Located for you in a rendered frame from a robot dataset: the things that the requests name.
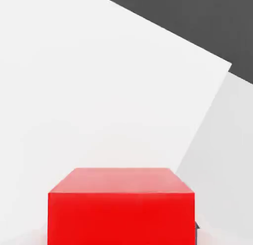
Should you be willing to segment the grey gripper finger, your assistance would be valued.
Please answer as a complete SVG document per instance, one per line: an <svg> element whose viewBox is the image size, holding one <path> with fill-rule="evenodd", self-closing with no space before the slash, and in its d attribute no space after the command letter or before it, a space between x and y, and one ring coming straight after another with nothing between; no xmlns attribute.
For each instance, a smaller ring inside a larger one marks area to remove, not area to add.
<svg viewBox="0 0 253 245"><path fill-rule="evenodd" d="M195 245L213 245L211 233L201 228L197 222L195 222Z"/></svg>

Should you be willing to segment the small red cube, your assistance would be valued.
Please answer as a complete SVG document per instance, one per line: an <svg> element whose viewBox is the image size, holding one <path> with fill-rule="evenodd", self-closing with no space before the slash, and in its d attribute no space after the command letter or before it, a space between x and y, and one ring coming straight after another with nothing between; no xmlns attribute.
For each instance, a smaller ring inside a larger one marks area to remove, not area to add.
<svg viewBox="0 0 253 245"><path fill-rule="evenodd" d="M195 194L168 168L76 168L48 193L47 245L196 245Z"/></svg>

